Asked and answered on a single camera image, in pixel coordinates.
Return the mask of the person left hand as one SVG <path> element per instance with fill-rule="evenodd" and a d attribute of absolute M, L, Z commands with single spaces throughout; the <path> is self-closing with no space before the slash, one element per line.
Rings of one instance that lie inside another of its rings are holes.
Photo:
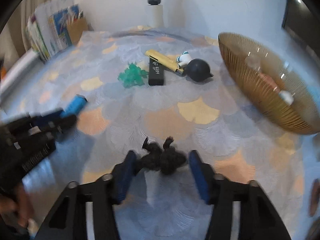
<path fill-rule="evenodd" d="M 1 195 L 1 215 L 17 212 L 18 224 L 27 228 L 29 219 L 33 217 L 34 209 L 22 183 L 16 186 L 15 195 L 16 200 Z"/>

